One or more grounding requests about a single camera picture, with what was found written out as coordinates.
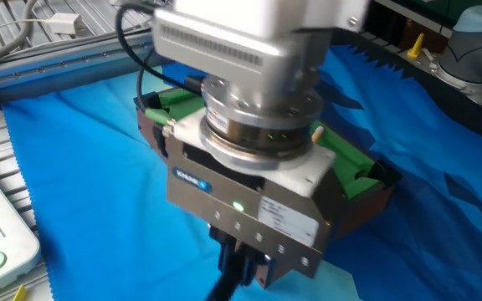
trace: robotic arm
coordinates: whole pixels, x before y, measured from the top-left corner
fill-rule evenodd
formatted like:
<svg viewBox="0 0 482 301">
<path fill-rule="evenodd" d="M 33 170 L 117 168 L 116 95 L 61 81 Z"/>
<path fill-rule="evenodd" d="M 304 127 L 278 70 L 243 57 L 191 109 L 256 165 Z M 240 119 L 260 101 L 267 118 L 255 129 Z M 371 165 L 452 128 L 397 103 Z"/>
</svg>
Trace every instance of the robotic arm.
<svg viewBox="0 0 482 301">
<path fill-rule="evenodd" d="M 206 108 L 169 120 L 167 200 L 221 243 L 208 300 L 291 269 L 313 278 L 346 207 L 336 154 L 310 138 L 331 31 L 360 30 L 367 0 L 176 0 L 153 10 L 155 50 L 210 74 Z"/>
</svg>

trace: label sticker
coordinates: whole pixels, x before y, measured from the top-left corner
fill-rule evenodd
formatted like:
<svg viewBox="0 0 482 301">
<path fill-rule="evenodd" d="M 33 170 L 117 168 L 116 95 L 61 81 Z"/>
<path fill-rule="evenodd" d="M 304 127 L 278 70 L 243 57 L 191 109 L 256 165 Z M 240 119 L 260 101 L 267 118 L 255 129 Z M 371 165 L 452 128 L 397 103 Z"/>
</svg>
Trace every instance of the label sticker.
<svg viewBox="0 0 482 301">
<path fill-rule="evenodd" d="M 259 202 L 258 220 L 305 246 L 314 246 L 319 223 L 266 196 Z"/>
<path fill-rule="evenodd" d="M 211 191 L 212 191 L 212 187 L 209 183 L 207 183 L 204 180 L 200 180 L 197 177 L 195 177 L 195 176 L 193 176 L 189 173 L 186 173 L 185 171 L 182 171 L 179 168 L 176 168 L 176 167 L 172 168 L 172 174 L 175 177 L 177 177 L 178 179 L 195 186 L 196 188 L 200 189 L 201 191 L 205 191 L 207 193 L 211 193 Z"/>
<path fill-rule="evenodd" d="M 208 108 L 208 121 L 224 134 L 228 133 L 228 127 L 230 126 L 230 120 L 228 118 L 217 113 L 216 110 Z"/>
</svg>

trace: blue fabric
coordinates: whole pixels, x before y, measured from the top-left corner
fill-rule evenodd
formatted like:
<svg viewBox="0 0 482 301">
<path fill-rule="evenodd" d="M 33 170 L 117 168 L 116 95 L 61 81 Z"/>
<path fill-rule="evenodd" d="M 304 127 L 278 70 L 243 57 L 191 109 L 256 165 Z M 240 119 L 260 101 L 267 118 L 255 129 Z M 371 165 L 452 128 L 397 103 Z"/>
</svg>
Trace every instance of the blue fabric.
<svg viewBox="0 0 482 301">
<path fill-rule="evenodd" d="M 204 300 L 219 277 L 206 223 L 166 201 L 167 168 L 136 122 L 136 74 L 3 110 L 56 301 Z M 145 78 L 144 92 L 166 86 Z M 329 263 L 233 300 L 359 300 Z"/>
<path fill-rule="evenodd" d="M 482 300 L 482 136 L 448 118 L 414 79 L 333 47 L 322 119 L 404 175 L 389 208 L 329 247 L 362 300 Z M 164 68 L 183 79 L 195 71 Z"/>
<path fill-rule="evenodd" d="M 315 281 L 292 273 L 235 299 L 356 300 L 356 285 L 364 301 L 482 300 L 482 136 L 366 60 L 334 47 L 317 90 L 323 120 L 404 174 L 389 208 L 331 245 Z M 218 277 L 206 225 L 165 201 L 134 85 L 128 75 L 4 106 L 56 300 L 202 300 Z"/>
</svg>

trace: blue cloth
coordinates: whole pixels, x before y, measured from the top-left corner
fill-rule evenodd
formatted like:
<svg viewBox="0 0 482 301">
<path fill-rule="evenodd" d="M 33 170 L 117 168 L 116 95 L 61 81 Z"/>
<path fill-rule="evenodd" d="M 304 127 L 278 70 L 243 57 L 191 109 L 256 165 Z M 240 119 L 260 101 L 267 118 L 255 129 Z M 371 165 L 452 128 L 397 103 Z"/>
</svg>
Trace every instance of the blue cloth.
<svg viewBox="0 0 482 301">
<path fill-rule="evenodd" d="M 404 174 L 388 209 L 297 273 L 237 300 L 482 300 L 482 136 L 413 79 L 334 47 L 323 120 Z M 164 74 L 183 80 L 179 64 Z M 166 168 L 140 137 L 135 76 L 6 104 L 56 300 L 202 300 L 218 277 L 206 225 L 165 201 Z M 160 84 L 149 89 L 162 89 Z"/>
<path fill-rule="evenodd" d="M 4 104 L 56 301 L 204 300 L 219 277 L 207 224 L 166 201 L 167 168 L 136 122 L 136 74 Z M 145 78 L 145 92 L 166 86 Z M 254 282 L 233 300 L 359 300 L 329 263 L 315 281 Z"/>
<path fill-rule="evenodd" d="M 329 247 L 362 300 L 482 300 L 482 136 L 414 79 L 346 46 L 320 68 L 322 119 L 404 175 L 389 208 Z M 180 64 L 164 74 L 199 73 Z"/>
</svg>

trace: brand logo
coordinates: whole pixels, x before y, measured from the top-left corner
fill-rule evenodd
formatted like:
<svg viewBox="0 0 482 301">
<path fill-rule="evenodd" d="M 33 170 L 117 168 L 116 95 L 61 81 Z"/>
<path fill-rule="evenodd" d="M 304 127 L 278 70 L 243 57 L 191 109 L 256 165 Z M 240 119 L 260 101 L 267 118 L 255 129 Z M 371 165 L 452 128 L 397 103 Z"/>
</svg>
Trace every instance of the brand logo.
<svg viewBox="0 0 482 301">
<path fill-rule="evenodd" d="M 197 177 L 186 173 L 185 171 L 182 171 L 179 168 L 173 168 L 172 173 L 174 176 L 176 176 L 178 179 L 183 180 L 189 184 L 192 184 L 193 186 L 197 187 L 198 189 L 205 191 L 207 193 L 211 192 L 211 185 L 207 183 L 204 180 L 200 180 Z"/>
</svg>

